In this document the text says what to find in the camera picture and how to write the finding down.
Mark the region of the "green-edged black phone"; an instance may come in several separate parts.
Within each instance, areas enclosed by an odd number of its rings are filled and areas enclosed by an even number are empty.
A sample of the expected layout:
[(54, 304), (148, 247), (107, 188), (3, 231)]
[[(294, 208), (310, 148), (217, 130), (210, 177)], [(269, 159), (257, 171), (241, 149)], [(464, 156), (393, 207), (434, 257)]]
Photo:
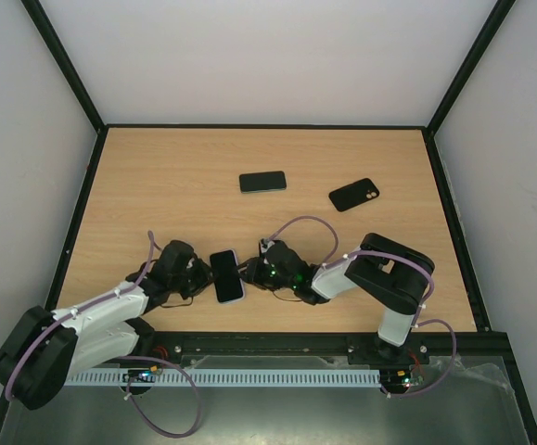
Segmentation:
[(242, 173), (238, 180), (242, 194), (281, 191), (287, 188), (286, 175), (282, 171)]

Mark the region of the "black phone case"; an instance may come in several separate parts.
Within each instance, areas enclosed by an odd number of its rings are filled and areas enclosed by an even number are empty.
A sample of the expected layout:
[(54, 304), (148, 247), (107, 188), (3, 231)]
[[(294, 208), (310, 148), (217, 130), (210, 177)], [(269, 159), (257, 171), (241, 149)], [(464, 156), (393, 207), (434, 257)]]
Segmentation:
[(344, 185), (328, 194), (328, 198), (338, 212), (344, 212), (379, 197), (380, 192), (373, 181), (363, 178)]

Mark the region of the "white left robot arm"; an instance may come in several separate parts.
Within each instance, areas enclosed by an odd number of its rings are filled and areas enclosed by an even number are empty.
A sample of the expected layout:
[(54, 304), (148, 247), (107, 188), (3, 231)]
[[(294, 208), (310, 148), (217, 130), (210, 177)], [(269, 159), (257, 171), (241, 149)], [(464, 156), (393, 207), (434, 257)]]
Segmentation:
[(192, 299), (213, 280), (192, 246), (173, 240), (149, 247), (139, 269), (111, 290), (68, 308), (34, 306), (22, 314), (0, 347), (0, 384), (8, 400), (35, 410), (66, 381), (101, 363), (153, 350), (155, 330), (146, 314), (177, 294)]

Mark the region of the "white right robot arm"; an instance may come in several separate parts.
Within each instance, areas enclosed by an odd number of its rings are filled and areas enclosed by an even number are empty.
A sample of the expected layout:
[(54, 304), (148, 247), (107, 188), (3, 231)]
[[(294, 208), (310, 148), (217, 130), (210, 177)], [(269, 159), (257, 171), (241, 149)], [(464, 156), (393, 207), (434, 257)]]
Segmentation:
[(260, 242), (259, 255), (237, 267), (239, 277), (262, 290), (288, 289), (301, 301), (326, 304), (360, 288), (384, 308), (377, 330), (377, 356), (399, 361), (422, 302), (434, 289), (434, 261), (425, 254), (376, 233), (356, 250), (331, 263), (310, 264), (281, 241)]

